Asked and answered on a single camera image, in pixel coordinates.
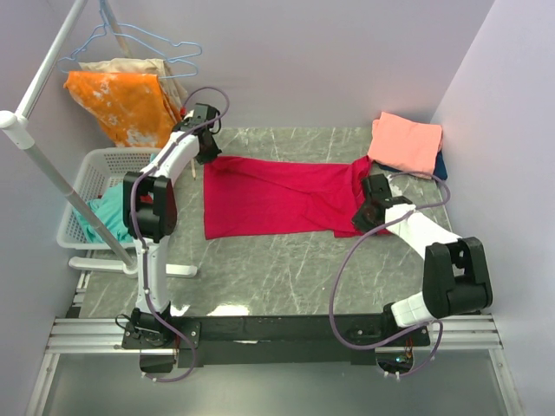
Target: red cloth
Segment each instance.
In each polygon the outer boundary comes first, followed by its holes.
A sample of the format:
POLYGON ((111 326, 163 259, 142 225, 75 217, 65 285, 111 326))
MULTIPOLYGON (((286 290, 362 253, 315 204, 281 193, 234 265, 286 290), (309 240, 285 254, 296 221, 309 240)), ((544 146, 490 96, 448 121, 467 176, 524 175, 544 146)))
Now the red cloth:
POLYGON ((270 162, 221 156, 205 165, 206 239, 307 231, 360 235, 351 219, 362 205, 368 156, 350 165, 270 162))

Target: gray floor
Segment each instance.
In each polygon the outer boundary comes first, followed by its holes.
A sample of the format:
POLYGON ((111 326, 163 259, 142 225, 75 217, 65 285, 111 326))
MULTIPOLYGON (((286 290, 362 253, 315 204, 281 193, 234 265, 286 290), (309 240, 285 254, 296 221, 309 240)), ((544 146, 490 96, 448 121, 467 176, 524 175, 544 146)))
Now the gray floor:
MULTIPOLYGON (((363 156, 371 132, 364 128, 224 129, 217 141, 224 154, 297 162, 350 163, 363 156)), ((379 172, 377 166, 372 173, 379 172)), ((231 237, 206 241, 203 228, 202 168, 193 181, 187 168, 175 186, 179 223, 168 261, 200 267, 199 278, 169 278, 173 314, 294 315, 326 313, 330 283, 354 238, 331 232, 231 237)), ((394 192, 416 204, 436 202, 433 181, 395 179, 394 192)), ((449 228, 443 207, 424 213, 449 228)), ((108 253, 97 254, 110 257, 108 253)), ((381 312, 382 306, 421 288, 423 261, 401 239, 372 237, 353 256, 343 274, 338 313, 381 312)), ((129 313, 137 296, 135 280, 122 275, 91 275, 81 317, 129 313)))
POLYGON ((506 410, 487 351, 439 352, 400 383, 384 380, 376 367, 322 363, 208 366, 165 385, 140 377, 136 355, 63 354, 44 414, 500 416, 506 410))

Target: marble tabletop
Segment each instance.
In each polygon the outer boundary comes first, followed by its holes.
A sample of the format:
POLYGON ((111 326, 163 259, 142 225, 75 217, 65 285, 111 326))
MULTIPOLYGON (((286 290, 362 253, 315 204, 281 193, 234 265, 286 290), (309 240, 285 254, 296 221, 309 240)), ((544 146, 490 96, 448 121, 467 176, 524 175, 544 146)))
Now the marble tabletop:
MULTIPOLYGON (((224 154, 294 162, 350 163, 371 141, 368 128, 227 128, 216 136, 224 154)), ((380 172, 372 166, 372 173, 380 172)), ((194 279, 168 278, 173 315, 307 315, 327 313, 330 287, 355 238, 330 231, 229 237, 206 241, 203 169, 193 180, 187 167, 175 186, 179 210, 169 263, 199 266, 194 279)), ((441 200, 433 181, 396 178, 394 193, 416 204, 441 200)), ((450 229, 444 207, 424 210, 450 229)), ((96 257, 113 258, 97 252, 96 257)), ((396 236, 371 237, 351 258, 336 298, 337 313, 379 313, 382 306, 421 289, 423 260, 396 236)), ((81 318, 130 313, 137 283, 123 275, 93 272, 81 318)))

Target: teal cloth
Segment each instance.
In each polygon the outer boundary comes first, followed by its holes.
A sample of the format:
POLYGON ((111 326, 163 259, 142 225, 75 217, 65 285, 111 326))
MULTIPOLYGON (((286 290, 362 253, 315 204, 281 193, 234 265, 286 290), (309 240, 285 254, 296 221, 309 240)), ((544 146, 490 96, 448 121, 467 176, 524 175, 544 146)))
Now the teal cloth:
MULTIPOLYGON (((102 198, 92 199, 87 202, 87 205, 120 243, 133 242, 133 239, 127 231, 127 227, 123 224, 123 184, 108 188, 106 192, 104 192, 104 195, 102 195, 102 198)), ((89 243, 104 243, 102 237, 98 235, 83 215, 77 212, 76 209, 74 209, 73 212, 77 218, 77 222, 85 233, 87 241, 89 243)))

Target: pink folded cloth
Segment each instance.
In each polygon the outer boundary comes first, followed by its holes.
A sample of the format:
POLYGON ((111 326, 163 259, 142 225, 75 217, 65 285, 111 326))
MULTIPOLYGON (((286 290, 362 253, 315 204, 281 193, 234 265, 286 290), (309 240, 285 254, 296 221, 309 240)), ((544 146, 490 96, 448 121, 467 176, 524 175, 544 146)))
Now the pink folded cloth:
POLYGON ((400 171, 433 173, 441 150, 441 126, 384 113, 372 123, 368 156, 400 171))

